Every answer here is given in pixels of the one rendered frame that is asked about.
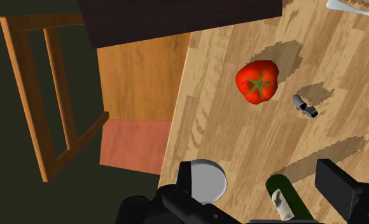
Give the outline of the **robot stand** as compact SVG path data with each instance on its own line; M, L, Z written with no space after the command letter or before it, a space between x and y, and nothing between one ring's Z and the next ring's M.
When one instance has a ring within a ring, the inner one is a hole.
M94 48L282 15L282 0L78 0Z

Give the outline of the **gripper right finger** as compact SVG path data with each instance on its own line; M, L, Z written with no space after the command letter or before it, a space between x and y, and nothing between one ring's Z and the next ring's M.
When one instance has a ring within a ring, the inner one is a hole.
M369 224L369 183L356 181L329 159L319 159L315 186L347 224Z

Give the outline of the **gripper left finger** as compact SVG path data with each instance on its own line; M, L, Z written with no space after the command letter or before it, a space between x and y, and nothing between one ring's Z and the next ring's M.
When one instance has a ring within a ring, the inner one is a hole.
M193 164L181 162L177 183L160 187L153 200L141 195L123 200L115 224L241 224L216 206L203 205L191 196Z

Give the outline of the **dark green wine bottle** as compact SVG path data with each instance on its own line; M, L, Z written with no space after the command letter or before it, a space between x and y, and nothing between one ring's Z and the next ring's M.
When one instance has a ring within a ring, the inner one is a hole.
M266 180L265 186L282 221L314 220L286 176L274 174Z

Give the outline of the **red tomato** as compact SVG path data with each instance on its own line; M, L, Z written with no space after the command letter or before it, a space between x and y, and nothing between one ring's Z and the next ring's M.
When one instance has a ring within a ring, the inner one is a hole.
M270 100L277 91L279 70L271 60L256 60L244 66L235 76L240 93L251 104Z

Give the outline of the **white fork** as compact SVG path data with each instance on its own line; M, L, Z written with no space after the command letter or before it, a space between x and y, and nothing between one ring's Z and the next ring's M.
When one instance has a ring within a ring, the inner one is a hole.
M328 0L326 3L326 7L331 10L348 11L348 12L358 13L360 15L366 15L369 17L369 11L359 10L357 8L349 6L348 4L340 2L339 0Z

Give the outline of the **small grey metal clip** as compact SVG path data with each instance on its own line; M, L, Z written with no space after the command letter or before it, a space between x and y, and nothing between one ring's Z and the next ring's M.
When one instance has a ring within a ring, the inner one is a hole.
M300 110L303 114L315 118L318 115L314 106L308 107L307 104L301 99L298 94L293 96L293 103L296 106L297 110Z

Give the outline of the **grey round disc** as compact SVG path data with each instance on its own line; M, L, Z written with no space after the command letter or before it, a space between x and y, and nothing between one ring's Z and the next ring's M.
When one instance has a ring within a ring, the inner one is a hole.
M223 168L212 160L191 161L191 197L201 204L212 204L219 200L227 189L227 178Z

